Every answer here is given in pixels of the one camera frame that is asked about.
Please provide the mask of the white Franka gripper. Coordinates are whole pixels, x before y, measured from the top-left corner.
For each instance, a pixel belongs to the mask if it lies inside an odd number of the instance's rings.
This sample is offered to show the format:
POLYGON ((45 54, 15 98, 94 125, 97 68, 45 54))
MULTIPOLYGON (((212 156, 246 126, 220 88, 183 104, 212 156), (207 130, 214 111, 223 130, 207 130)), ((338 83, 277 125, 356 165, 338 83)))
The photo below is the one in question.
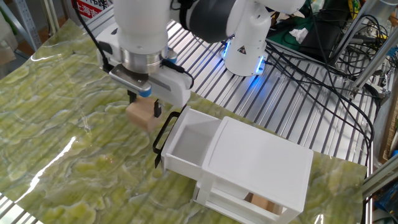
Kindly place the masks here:
MULTIPOLYGON (((153 96, 175 106, 183 106, 190 98, 192 79, 183 68, 169 61, 167 49, 154 55, 139 55, 125 51, 119 46, 116 29, 106 29, 97 36, 109 64, 111 79, 127 89, 129 103, 137 95, 153 96)), ((154 117, 162 115, 159 100, 154 102, 154 117)))

